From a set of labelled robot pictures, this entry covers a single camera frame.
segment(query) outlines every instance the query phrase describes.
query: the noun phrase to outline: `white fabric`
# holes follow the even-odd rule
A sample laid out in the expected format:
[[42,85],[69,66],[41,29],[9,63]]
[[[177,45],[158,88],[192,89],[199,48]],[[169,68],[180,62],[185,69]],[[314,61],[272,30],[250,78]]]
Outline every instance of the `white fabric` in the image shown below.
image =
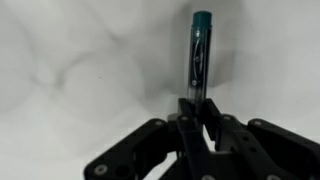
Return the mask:
[[[320,143],[318,0],[0,1],[0,174],[84,166],[186,94],[192,13],[214,14],[208,97]],[[157,179],[164,168],[146,179]]]

